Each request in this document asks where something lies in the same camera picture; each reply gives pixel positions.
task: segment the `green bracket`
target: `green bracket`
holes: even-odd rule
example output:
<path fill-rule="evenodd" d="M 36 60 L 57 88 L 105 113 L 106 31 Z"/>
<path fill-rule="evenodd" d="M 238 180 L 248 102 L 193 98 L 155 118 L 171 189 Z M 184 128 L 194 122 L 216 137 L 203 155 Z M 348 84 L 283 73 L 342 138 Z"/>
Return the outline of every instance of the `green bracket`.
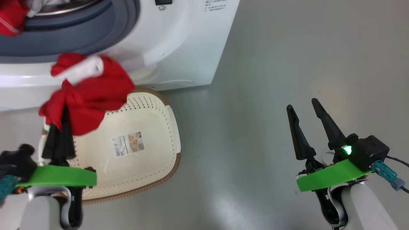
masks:
<path fill-rule="evenodd" d="M 367 175 L 371 170 L 362 172 L 350 160 L 343 160 L 334 165 L 328 166 L 315 173 L 298 178 L 297 184 L 301 192 L 328 188 L 361 176 Z"/>
<path fill-rule="evenodd" d="M 30 181 L 16 186 L 90 187 L 97 185 L 97 174 L 81 168 L 46 165 L 36 168 Z"/>

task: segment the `sticker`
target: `sticker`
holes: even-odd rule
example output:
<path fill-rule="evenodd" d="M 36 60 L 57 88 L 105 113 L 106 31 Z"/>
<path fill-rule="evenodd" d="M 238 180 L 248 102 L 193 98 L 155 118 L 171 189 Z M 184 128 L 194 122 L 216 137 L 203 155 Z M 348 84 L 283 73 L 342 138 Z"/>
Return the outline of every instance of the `sticker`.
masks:
<path fill-rule="evenodd" d="M 112 147 L 116 157 L 127 156 L 145 150 L 141 132 L 112 138 Z"/>
<path fill-rule="evenodd" d="M 226 8 L 226 3 L 228 0 L 205 0 L 204 11 L 215 11 L 222 10 Z"/>

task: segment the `white plastic basket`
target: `white plastic basket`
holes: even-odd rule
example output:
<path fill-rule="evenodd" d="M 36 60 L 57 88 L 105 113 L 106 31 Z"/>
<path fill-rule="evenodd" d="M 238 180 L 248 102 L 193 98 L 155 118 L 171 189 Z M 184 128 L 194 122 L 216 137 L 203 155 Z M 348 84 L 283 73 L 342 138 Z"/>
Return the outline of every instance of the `white plastic basket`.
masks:
<path fill-rule="evenodd" d="M 40 140 L 40 155 L 46 133 Z M 136 149 L 127 149 L 129 154 L 123 151 L 121 156 L 118 140 L 124 143 L 127 138 L 133 143 L 137 140 L 133 145 Z M 83 191 L 85 204 L 110 201 L 157 186 L 176 172 L 180 162 L 179 130 L 172 108 L 159 93 L 144 88 L 129 94 L 121 109 L 107 112 L 97 130 L 74 136 L 74 145 L 77 157 L 69 160 L 70 166 L 91 166 L 97 171 L 97 186 Z"/>

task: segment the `white washing machine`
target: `white washing machine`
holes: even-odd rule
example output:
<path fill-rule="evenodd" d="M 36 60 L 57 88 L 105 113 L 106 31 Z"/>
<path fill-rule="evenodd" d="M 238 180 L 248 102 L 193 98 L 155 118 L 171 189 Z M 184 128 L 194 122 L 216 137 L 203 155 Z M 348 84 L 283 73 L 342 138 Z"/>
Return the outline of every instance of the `white washing machine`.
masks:
<path fill-rule="evenodd" d="M 0 35 L 0 110 L 37 107 L 60 89 L 60 53 L 106 54 L 137 86 L 212 82 L 240 0 L 77 0 L 44 8 L 15 37 Z"/>

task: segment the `red cloth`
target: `red cloth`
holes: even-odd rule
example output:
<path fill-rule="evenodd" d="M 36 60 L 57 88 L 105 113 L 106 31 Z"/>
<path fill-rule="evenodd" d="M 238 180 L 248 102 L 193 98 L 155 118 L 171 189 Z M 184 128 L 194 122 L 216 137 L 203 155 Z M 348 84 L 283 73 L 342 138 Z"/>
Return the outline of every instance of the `red cloth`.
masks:
<path fill-rule="evenodd" d="M 64 105 L 68 106 L 72 134 L 84 135 L 99 127 L 108 110 L 120 109 L 135 86 L 125 70 L 109 57 L 101 56 L 104 72 L 99 77 L 88 78 L 76 86 L 65 80 L 61 90 L 41 106 L 40 116 L 46 117 L 46 124 L 61 129 Z M 85 59 L 80 54 L 62 54 L 52 67 L 52 75 Z"/>
<path fill-rule="evenodd" d="M 24 19 L 29 10 L 23 0 L 0 0 L 0 34 L 19 34 L 24 29 Z"/>

